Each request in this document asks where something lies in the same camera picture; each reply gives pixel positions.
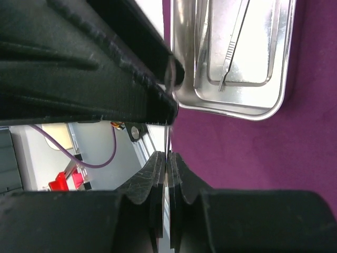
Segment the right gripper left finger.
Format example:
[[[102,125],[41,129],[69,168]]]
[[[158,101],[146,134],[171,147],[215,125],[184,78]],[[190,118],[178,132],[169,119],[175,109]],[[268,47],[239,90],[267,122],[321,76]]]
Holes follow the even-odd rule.
[[[1,199],[1,252],[158,252],[163,152],[112,191],[25,191]]]

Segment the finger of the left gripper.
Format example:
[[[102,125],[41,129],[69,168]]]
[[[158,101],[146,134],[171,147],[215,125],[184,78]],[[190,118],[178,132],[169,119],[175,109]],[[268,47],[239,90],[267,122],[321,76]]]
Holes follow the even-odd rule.
[[[172,51],[136,1],[88,1],[91,8],[115,32],[144,68],[163,83]]]
[[[177,112],[88,1],[1,1],[1,125],[165,125]]]

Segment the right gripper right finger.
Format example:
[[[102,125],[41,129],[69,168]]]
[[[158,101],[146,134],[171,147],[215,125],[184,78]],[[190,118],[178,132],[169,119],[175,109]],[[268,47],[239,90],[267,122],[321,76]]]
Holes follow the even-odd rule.
[[[167,158],[175,252],[336,252],[336,219],[317,193],[215,189]]]

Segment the steel tweezers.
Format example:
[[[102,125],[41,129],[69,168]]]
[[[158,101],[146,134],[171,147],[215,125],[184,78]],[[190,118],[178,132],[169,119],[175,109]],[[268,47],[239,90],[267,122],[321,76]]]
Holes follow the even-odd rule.
[[[199,88],[203,63],[207,52],[207,36],[210,25],[211,2],[209,0],[195,1],[194,23],[194,82],[193,87]]]
[[[176,68],[175,68],[175,61],[174,56],[170,55],[168,57],[168,63],[165,70],[165,77],[164,77],[164,85],[165,85],[165,94],[168,97],[170,108],[173,105],[173,97],[172,97],[172,90],[175,85],[175,78],[176,78]],[[168,160],[169,154],[171,152],[171,123],[166,121],[164,127],[164,152],[165,152],[165,186],[169,185],[169,169],[168,169]]]

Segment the steel instrument tray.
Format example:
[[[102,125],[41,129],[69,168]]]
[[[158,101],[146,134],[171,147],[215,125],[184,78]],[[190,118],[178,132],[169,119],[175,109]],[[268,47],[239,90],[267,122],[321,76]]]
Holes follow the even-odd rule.
[[[171,1],[171,49],[185,69],[174,90],[180,107],[251,121],[281,107],[289,86],[296,1],[250,1],[230,71],[219,92],[223,62],[241,1],[212,1],[199,88],[194,82],[195,1]]]

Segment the purple cloth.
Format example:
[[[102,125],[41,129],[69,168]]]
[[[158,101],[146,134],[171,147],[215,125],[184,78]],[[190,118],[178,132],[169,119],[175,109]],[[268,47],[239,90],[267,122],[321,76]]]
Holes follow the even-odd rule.
[[[180,109],[173,149],[219,188],[336,193],[336,1],[305,1],[290,98],[249,122]]]

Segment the red box in background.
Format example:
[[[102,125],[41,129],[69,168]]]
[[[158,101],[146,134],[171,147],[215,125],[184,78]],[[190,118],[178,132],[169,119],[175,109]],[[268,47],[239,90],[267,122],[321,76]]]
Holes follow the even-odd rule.
[[[48,183],[48,187],[50,191],[70,191],[78,190],[83,183],[82,174],[75,170],[68,177],[65,172],[58,173],[56,178]]]

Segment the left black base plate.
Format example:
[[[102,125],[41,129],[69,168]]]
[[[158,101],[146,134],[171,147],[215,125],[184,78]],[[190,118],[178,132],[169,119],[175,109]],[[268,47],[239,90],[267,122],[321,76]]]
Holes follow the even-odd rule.
[[[144,123],[125,122],[125,127],[131,142],[137,142],[148,133],[147,125]]]

